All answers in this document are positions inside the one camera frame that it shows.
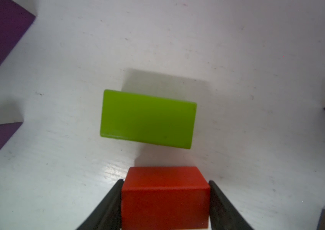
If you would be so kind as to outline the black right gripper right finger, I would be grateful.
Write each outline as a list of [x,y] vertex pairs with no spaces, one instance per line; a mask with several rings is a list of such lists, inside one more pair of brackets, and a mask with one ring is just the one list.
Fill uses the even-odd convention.
[[217,184],[210,180],[209,217],[212,230],[253,230]]

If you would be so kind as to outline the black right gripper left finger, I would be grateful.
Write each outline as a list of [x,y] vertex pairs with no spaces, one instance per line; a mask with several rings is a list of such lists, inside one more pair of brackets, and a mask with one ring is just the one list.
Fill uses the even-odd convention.
[[119,179],[78,230],[120,230],[121,190],[124,181]]

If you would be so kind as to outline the red rectangular block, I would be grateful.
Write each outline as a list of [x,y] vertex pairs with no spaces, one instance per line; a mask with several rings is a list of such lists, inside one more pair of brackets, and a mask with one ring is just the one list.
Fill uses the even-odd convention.
[[210,186],[197,167],[131,167],[121,190],[124,230],[208,228]]

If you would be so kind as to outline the green rectangular block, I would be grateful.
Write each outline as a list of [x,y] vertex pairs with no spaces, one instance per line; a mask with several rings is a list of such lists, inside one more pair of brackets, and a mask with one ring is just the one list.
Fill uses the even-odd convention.
[[197,104],[105,90],[100,136],[190,149]]

